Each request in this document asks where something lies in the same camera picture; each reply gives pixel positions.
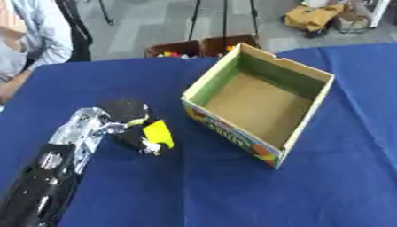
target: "table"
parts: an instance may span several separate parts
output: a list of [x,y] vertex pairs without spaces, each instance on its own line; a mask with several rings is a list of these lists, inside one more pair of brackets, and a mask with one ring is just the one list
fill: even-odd
[[140,157],[107,138],[60,226],[392,227],[397,223],[397,44],[281,53],[336,74],[279,170],[185,117],[179,97],[215,59],[38,68],[0,114],[0,191],[78,108],[134,96],[175,134]]

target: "floor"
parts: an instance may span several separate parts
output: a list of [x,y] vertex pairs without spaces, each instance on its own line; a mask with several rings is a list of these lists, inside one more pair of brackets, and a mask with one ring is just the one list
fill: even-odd
[[[195,0],[104,0],[114,25],[105,23],[97,0],[80,0],[80,14],[94,36],[94,60],[142,58],[144,49],[159,43],[187,39]],[[263,50],[287,51],[299,47],[355,43],[397,42],[397,27],[385,17],[376,29],[360,35],[336,30],[322,38],[307,39],[280,22],[280,16],[300,0],[256,0]],[[249,0],[229,0],[230,35],[253,33]],[[222,34],[222,0],[202,0],[194,39]]]

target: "cardboard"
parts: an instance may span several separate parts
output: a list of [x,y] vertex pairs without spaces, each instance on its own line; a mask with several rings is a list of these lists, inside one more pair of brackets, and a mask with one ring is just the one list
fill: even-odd
[[241,43],[183,93],[187,114],[278,168],[334,76]]
[[316,31],[344,10],[344,4],[333,4],[323,8],[300,5],[285,14],[285,25]]

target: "colorful objects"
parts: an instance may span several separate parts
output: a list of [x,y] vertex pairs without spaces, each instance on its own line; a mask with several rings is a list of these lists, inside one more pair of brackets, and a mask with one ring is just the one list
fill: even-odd
[[197,58],[197,56],[190,57],[190,56],[187,55],[187,54],[181,55],[181,54],[178,53],[178,52],[171,52],[171,51],[165,51],[165,52],[159,54],[157,57],[158,57],[158,58],[162,58],[162,57],[174,57],[174,58],[181,58],[181,59],[196,59],[196,58]]

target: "tripod leg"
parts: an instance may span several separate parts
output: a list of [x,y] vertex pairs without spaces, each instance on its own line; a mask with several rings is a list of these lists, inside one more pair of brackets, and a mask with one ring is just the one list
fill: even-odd
[[189,41],[193,37],[193,31],[196,27],[197,17],[199,15],[199,7],[201,5],[201,0],[196,0],[196,6],[194,8],[193,16],[191,17],[191,32],[189,33]]
[[251,14],[253,15],[253,28],[255,29],[255,38],[259,39],[258,32],[258,11],[256,11],[255,0],[251,1]]
[[104,14],[106,23],[109,25],[113,25],[114,20],[109,18],[109,14],[107,14],[107,10],[105,8],[104,0],[99,0],[99,4],[101,6],[102,13]]

